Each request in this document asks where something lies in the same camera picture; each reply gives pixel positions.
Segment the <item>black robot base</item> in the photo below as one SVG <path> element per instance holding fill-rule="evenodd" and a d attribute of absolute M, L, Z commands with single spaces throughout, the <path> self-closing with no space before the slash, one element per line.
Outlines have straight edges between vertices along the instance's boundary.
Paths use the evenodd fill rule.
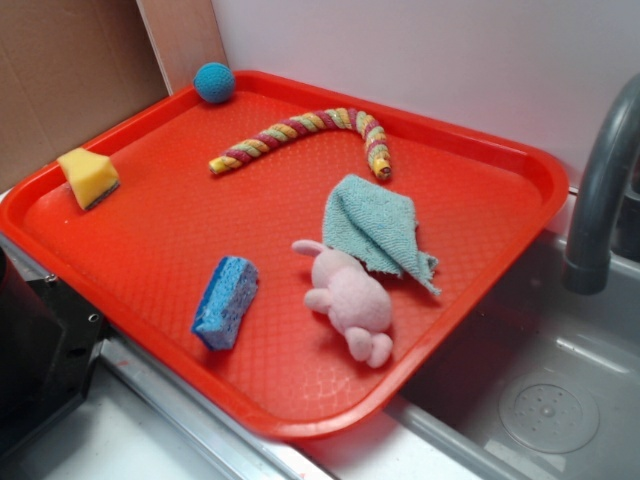
<path fill-rule="evenodd" d="M 1 253 L 1 457 L 88 395 L 104 316 L 63 280 L 26 280 Z"/>

